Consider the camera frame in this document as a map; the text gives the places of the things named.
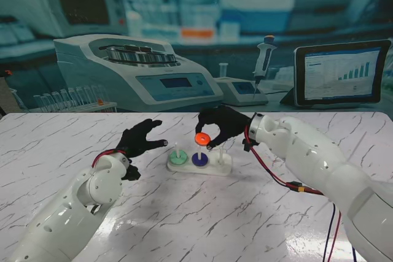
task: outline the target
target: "tablet screen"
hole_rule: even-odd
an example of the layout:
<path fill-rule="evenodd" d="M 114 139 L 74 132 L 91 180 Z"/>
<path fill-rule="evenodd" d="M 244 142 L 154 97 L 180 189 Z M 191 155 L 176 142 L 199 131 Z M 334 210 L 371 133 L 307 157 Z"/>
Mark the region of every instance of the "tablet screen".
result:
<path fill-rule="evenodd" d="M 381 47 L 305 55 L 305 100 L 366 98 L 373 95 Z"/>

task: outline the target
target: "blue disc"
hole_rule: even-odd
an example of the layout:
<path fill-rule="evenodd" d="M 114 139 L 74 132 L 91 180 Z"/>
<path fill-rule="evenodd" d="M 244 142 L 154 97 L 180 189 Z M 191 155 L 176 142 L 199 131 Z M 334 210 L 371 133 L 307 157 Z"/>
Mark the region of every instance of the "blue disc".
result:
<path fill-rule="evenodd" d="M 192 155 L 191 160 L 192 160 L 192 163 L 193 163 L 195 166 L 203 167 L 203 166 L 205 166 L 205 165 L 208 163 L 209 158 L 208 158 L 208 156 L 206 156 L 204 153 L 201 153 L 201 159 L 199 160 L 199 159 L 198 159 L 198 153 L 194 153 L 194 154 Z"/>

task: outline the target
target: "green disc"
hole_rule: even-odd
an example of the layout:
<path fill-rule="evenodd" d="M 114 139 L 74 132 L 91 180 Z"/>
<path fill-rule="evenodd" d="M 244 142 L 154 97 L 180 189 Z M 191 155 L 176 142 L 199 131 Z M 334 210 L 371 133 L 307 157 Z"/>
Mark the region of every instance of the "green disc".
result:
<path fill-rule="evenodd" d="M 169 156 L 169 160 L 174 165 L 183 165 L 187 161 L 187 154 L 183 150 L 179 150 L 180 158 L 177 157 L 176 151 L 174 150 Z"/>

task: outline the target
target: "marble table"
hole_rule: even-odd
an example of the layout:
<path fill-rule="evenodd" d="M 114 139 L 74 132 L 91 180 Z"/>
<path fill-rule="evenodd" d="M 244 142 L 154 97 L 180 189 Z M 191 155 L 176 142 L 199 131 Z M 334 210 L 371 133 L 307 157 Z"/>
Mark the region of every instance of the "marble table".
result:
<path fill-rule="evenodd" d="M 392 181 L 393 123 L 377 112 L 269 113 L 301 118 L 331 137 L 351 162 L 376 180 Z M 15 250 L 25 226 L 79 170 L 102 150 L 115 147 L 122 131 L 145 118 L 163 120 L 149 139 L 169 146 L 133 159 L 142 177 L 126 182 L 114 208 L 74 260 L 91 262 L 318 261 L 332 214 L 323 196 L 289 191 L 274 183 L 243 136 L 224 144 L 233 157 L 228 177 L 169 172 L 175 142 L 192 147 L 196 113 L 9 114 L 0 120 L 0 261 Z M 214 136 L 216 126 L 206 132 Z M 263 144 L 267 165 L 295 180 Z M 352 261 L 340 228 L 333 261 Z"/>

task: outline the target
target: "red ring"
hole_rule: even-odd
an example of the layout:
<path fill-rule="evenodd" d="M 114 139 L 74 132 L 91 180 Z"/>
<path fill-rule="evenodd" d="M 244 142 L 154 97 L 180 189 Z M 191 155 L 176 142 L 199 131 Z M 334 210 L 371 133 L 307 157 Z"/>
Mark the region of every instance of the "red ring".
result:
<path fill-rule="evenodd" d="M 203 132 L 196 133 L 195 142 L 196 142 L 196 144 L 205 147 L 210 142 L 210 136 L 206 133 L 203 133 Z"/>

